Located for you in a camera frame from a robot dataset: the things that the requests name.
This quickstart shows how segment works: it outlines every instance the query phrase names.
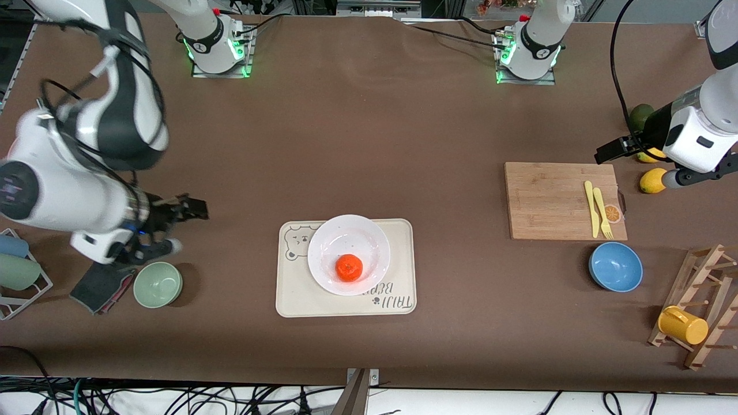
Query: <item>orange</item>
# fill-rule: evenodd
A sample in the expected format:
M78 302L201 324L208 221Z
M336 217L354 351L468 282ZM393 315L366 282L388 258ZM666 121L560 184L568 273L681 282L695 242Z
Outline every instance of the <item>orange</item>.
M336 261L336 274L338 274L338 278L343 282L354 282L358 280L362 276L363 268L362 260L350 253L341 255L338 261Z

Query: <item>green led light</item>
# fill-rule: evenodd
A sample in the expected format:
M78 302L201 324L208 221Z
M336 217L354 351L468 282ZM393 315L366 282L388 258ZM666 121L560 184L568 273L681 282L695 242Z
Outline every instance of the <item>green led light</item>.
M512 54L515 53L516 48L517 46L515 46L515 42L510 42L510 47L505 48L506 53L503 53L503 56L500 59L500 62L502 62L503 65L510 64L510 61L512 60Z
M228 42L228 46L229 46L229 47L231 48L231 52L233 52L233 57L234 57L234 58L236 58L236 59L241 59L241 55L242 55L242 54L243 54L244 52L243 52L243 51L237 51L237 50L236 50L236 48L235 48L235 47L236 47L236 46L238 46L238 45L237 45L237 44L235 44L235 42L234 42L234 41L229 41L229 42Z
M561 52L561 47L559 47L558 49L556 49L556 51L553 54L554 57L553 57L553 60L551 61L551 67L552 68L554 67L554 65L556 65L556 58L559 57L559 52Z
M189 45L187 45L187 42L185 42L185 43L184 43L184 45L185 45L185 46L184 46L184 47L185 47L185 49L187 49L187 56L189 56L189 57L190 57L190 60L191 60L191 61L194 61L194 60L195 60L195 58L193 58L193 57L192 57L192 51L190 50L190 46L189 46Z

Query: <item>blue bowl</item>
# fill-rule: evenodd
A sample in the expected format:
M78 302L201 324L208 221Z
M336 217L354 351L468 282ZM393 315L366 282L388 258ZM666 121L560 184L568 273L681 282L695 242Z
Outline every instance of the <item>blue bowl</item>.
M628 246L620 242L605 242L590 257L590 274L602 288L629 292L641 283L644 267Z

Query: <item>lemon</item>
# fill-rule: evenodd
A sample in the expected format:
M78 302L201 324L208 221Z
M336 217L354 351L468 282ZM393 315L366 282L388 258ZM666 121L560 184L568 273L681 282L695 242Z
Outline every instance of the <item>lemon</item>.
M644 193L658 193L666 188L661 182L661 177L666 173L662 168L654 168L641 176L641 191Z
M649 148L648 149L648 152L651 153L651 154L653 154L654 156L666 157L666 155L663 153L663 151L657 150L656 148ZM637 158L638 161L639 162L642 162L642 163L655 163L655 162L658 162L658 160L656 160L653 157L650 157L648 154L646 154L644 152L640 152L640 153L636 154L635 155L635 158Z

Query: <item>white plate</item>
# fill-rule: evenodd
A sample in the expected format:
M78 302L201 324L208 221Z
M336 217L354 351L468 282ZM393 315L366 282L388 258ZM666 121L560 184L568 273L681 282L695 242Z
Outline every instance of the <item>white plate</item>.
M354 254L362 260L362 274L344 282L336 275L341 255ZM337 216L315 231L308 246L310 273L326 291L359 295L374 288L390 267L390 242L382 229L364 216Z

